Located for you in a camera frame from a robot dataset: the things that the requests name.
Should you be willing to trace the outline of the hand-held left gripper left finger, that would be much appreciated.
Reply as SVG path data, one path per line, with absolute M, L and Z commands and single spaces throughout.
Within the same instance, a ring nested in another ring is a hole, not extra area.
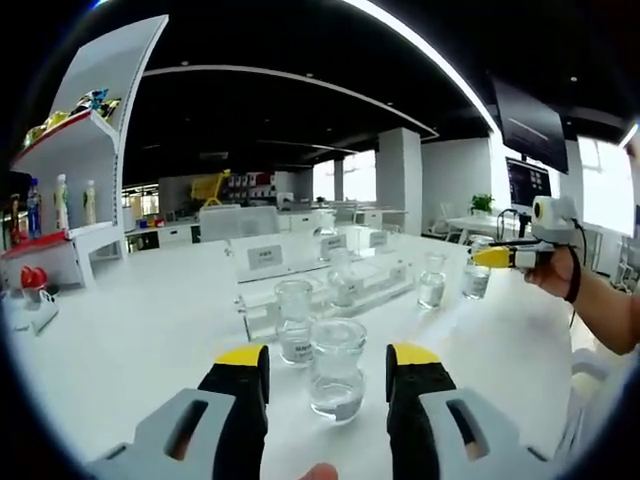
M 257 479 L 268 432 L 269 348 L 219 356 L 136 426 L 134 439 L 86 465 L 90 479 Z

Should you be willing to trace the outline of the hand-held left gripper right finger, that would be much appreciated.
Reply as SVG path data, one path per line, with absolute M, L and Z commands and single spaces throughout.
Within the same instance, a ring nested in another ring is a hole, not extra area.
M 440 358 L 411 343 L 386 348 L 387 433 L 395 479 L 548 479 L 550 461 L 516 425 L 456 386 Z

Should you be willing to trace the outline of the person's right hand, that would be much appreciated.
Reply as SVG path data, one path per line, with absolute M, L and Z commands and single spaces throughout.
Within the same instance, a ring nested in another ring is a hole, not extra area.
M 570 247 L 557 247 L 547 263 L 528 270 L 524 279 L 552 296 L 573 304 L 581 280 L 581 268 L 575 251 Z

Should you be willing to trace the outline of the person's left hand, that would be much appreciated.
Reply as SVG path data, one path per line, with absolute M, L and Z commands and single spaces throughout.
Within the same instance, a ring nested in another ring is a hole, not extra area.
M 337 480 L 336 468 L 328 463 L 318 463 L 311 467 L 299 480 Z

